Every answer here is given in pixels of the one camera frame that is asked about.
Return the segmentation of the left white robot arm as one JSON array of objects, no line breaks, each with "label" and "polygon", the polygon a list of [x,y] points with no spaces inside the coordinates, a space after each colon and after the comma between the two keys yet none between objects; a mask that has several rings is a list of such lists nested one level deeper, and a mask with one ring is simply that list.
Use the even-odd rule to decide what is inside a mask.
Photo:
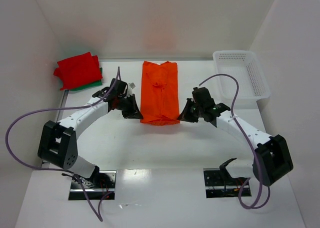
[{"label": "left white robot arm", "polygon": [[112,79],[110,86],[95,92],[83,109],[58,122],[48,121],[43,126],[38,157],[76,174],[86,183],[99,184],[103,178],[100,169],[79,156],[77,139],[111,110],[120,110],[125,119],[141,120],[134,88],[134,83]]}]

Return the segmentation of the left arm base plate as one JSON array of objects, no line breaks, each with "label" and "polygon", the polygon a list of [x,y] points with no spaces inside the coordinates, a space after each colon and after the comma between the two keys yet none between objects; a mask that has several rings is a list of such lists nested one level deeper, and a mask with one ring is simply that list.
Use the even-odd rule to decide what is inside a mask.
[{"label": "left arm base plate", "polygon": [[[93,184],[83,179],[83,187],[90,200],[100,200],[105,196],[105,200],[115,199],[115,187],[116,187],[116,171],[101,171],[100,180]],[[68,200],[85,200],[86,197],[83,193],[81,185],[74,179],[71,181]]]}]

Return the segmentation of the orange t shirt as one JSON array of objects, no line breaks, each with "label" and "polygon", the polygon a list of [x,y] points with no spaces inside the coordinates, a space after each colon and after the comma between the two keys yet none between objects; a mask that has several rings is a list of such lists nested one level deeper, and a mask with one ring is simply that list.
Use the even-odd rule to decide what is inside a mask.
[{"label": "orange t shirt", "polygon": [[140,112],[143,124],[164,126],[180,123],[177,63],[143,63]]}]

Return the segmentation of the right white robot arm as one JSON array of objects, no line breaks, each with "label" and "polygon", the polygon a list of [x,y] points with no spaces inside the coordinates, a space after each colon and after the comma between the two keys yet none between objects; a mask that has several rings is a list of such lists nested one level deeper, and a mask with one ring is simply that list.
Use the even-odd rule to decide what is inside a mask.
[{"label": "right white robot arm", "polygon": [[178,120],[189,123],[205,122],[223,130],[243,145],[253,148],[253,161],[235,158],[220,168],[226,177],[255,177],[264,186],[271,186],[294,168],[288,144],[281,135],[271,136],[246,121],[232,115],[230,107],[215,103],[207,88],[194,88]]}]

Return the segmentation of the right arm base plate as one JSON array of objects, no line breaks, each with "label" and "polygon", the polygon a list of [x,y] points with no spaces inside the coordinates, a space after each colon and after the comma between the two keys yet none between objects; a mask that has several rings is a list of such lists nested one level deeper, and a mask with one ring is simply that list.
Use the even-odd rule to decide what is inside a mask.
[{"label": "right arm base plate", "polygon": [[246,181],[245,177],[224,180],[219,169],[204,169],[203,176],[206,198],[238,197]]}]

